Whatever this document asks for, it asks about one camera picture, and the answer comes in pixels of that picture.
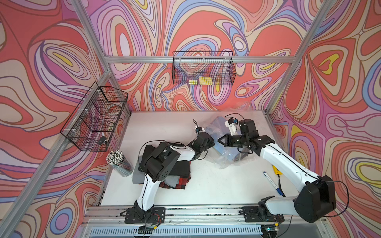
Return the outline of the clear plastic vacuum bag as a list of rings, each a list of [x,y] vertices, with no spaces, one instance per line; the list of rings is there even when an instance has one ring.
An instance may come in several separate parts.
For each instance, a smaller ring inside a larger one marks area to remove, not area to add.
[[[206,161],[218,169],[226,169],[229,166],[243,166],[256,160],[255,153],[250,154],[248,149],[236,147],[224,147],[218,139],[225,134],[231,134],[225,125],[228,120],[241,121],[243,119],[254,119],[253,110],[242,110],[229,108],[223,111],[211,112],[202,121],[202,127],[214,140],[215,145],[208,149]]]

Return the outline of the red black plaid shirt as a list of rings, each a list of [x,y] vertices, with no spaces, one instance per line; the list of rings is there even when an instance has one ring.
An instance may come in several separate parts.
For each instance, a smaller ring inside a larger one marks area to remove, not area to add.
[[[185,189],[190,180],[191,177],[168,176],[160,183],[159,187],[166,189]]]

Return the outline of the grey shirt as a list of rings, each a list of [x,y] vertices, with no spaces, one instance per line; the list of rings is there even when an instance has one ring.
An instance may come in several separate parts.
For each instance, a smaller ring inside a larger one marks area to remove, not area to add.
[[[143,184],[145,179],[145,174],[141,171],[139,171],[138,167],[134,168],[133,172],[133,184]],[[164,181],[160,183],[161,188],[173,188],[175,189],[176,186],[180,182],[180,176],[173,176],[169,175],[168,177],[165,178]]]

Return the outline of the light blue shirt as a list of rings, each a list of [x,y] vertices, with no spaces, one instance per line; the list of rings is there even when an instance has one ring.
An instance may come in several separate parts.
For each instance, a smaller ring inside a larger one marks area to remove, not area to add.
[[[237,148],[235,147],[224,147],[217,140],[215,141],[215,150],[224,156],[228,160],[234,160],[234,158],[239,155]]]

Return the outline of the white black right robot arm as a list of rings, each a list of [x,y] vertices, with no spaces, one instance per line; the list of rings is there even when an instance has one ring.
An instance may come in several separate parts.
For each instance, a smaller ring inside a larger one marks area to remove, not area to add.
[[[260,135],[251,119],[228,119],[229,133],[218,139],[224,147],[237,148],[239,152],[253,154],[270,162],[285,175],[298,191],[297,196],[268,196],[258,203],[261,219],[277,215],[298,215],[314,223],[336,209],[335,184],[329,176],[319,176],[310,171],[267,135]]]

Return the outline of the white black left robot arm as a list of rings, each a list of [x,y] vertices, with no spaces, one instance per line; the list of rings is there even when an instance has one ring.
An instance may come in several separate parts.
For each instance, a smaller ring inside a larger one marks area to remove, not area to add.
[[[151,141],[146,142],[141,147],[138,156],[138,170],[143,172],[144,183],[135,207],[143,213],[154,206],[160,183],[169,176],[177,162],[199,159],[202,153],[206,153],[215,145],[213,138],[203,131],[187,145],[165,140],[154,140],[154,142],[159,144],[153,146]]]

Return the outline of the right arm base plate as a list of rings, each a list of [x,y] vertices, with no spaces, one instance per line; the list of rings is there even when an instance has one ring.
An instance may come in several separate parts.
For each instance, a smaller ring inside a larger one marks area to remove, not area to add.
[[[283,223],[285,221],[283,215],[273,215],[269,213],[264,207],[260,206],[245,206],[238,211],[240,215],[244,216],[246,223],[255,222],[271,222]]]

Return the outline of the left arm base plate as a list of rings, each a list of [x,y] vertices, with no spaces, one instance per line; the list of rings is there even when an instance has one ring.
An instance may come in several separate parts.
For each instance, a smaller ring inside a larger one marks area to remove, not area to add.
[[[128,208],[120,215],[125,215],[125,224],[161,224],[165,222],[166,209],[164,207],[152,207],[143,211],[140,207]]]

